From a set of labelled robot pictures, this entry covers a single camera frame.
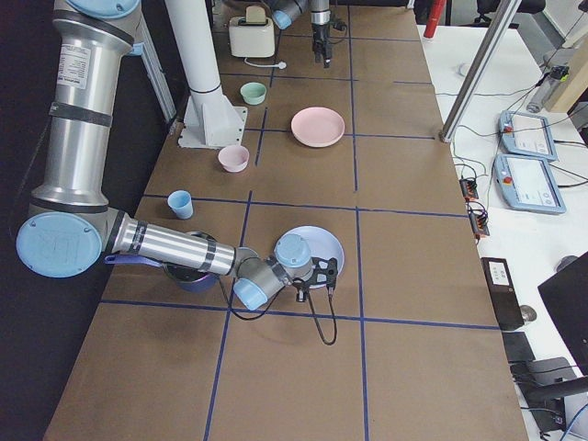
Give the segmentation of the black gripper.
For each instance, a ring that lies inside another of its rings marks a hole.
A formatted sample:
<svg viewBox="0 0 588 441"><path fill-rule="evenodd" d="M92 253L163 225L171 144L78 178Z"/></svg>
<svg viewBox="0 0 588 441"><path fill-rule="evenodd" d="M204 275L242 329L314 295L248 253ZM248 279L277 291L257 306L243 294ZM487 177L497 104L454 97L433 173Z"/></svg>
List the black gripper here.
<svg viewBox="0 0 588 441"><path fill-rule="evenodd" d="M301 278L294 278L292 286L297 290L296 302L305 302L310 296L311 284Z"/></svg>
<svg viewBox="0 0 588 441"><path fill-rule="evenodd" d="M322 60L323 67L328 69L332 60L332 44L330 38L330 25L311 24L312 29L312 51L316 60Z"/></svg>

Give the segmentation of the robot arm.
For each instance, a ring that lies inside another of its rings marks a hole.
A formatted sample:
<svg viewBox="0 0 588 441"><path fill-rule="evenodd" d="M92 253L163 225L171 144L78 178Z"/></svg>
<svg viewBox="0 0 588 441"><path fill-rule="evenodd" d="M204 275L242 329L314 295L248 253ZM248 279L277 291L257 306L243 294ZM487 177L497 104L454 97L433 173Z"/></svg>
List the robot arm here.
<svg viewBox="0 0 588 441"><path fill-rule="evenodd" d="M189 233L135 220L102 192L121 59L141 30L137 1L58 1L62 37L44 181L32 191L16 238L21 262L45 277L73 277L104 252L142 256L235 278L243 305L255 310L288 285L308 282L316 265L297 234L261 258Z"/></svg>
<svg viewBox="0 0 588 441"><path fill-rule="evenodd" d="M311 12L312 52L325 69L331 65L333 44L330 42L331 9L327 0L267 0L274 23L285 30L307 11Z"/></svg>

